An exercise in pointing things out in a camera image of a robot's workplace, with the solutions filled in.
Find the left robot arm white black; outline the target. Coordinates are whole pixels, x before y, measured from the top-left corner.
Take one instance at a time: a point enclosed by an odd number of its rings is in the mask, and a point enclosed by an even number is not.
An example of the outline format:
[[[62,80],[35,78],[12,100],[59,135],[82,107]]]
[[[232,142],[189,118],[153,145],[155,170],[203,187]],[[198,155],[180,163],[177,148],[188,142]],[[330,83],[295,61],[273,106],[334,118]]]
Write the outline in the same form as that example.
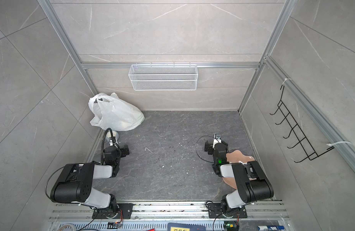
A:
[[[93,188],[93,180],[117,176],[121,158],[130,154],[129,147],[117,143],[102,150],[103,160],[97,162],[66,164],[60,168],[59,177],[46,196],[54,203],[80,204],[96,209],[116,210],[115,196]]]

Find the pink scalloped plate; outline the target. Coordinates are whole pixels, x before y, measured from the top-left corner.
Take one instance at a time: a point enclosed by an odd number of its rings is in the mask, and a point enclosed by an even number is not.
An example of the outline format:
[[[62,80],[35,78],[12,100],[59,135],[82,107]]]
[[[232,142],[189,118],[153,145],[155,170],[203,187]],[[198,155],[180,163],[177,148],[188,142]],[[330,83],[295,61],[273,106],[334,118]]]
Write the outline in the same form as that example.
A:
[[[250,161],[255,161],[254,157],[252,156],[245,156],[240,150],[235,150],[231,153],[226,154],[227,161],[230,164],[235,164],[235,163],[247,163]],[[234,178],[223,178],[223,181],[229,185],[231,188],[237,190],[236,182]]]

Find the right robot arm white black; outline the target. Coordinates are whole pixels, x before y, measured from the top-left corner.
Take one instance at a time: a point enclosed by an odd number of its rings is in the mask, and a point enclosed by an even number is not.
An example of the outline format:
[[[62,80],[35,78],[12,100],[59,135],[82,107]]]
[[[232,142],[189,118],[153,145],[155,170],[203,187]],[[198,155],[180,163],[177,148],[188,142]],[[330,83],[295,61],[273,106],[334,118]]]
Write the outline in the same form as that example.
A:
[[[221,199],[223,214],[274,196],[269,179],[254,157],[246,156],[239,150],[230,152],[228,144],[219,133],[215,133],[212,138],[212,143],[205,142],[204,151],[213,157],[213,171],[235,189]]]

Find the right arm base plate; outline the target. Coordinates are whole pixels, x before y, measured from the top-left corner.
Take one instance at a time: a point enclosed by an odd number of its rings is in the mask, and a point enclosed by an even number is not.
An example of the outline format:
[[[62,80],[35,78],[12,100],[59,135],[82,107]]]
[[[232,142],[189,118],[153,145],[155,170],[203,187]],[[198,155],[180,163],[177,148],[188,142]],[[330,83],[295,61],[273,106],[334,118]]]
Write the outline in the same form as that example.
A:
[[[220,203],[208,201],[205,203],[209,218],[248,218],[245,207],[222,209]]]

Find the white plastic bag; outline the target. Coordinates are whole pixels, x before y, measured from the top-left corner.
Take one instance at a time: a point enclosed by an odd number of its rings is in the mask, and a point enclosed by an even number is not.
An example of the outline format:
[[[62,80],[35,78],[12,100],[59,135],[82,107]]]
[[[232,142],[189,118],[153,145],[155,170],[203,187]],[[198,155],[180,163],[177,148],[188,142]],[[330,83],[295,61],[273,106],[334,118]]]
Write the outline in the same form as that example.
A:
[[[103,130],[130,131],[145,119],[136,106],[120,99],[116,93],[99,93],[89,99],[88,107],[94,114],[90,124]]]

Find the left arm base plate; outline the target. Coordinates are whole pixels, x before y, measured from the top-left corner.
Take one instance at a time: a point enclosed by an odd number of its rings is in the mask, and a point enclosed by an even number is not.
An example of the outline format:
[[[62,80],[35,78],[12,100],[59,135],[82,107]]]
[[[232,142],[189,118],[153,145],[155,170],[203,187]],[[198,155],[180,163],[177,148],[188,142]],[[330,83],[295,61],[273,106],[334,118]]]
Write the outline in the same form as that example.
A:
[[[134,204],[123,203],[118,204],[115,208],[95,209],[92,219],[130,219]]]

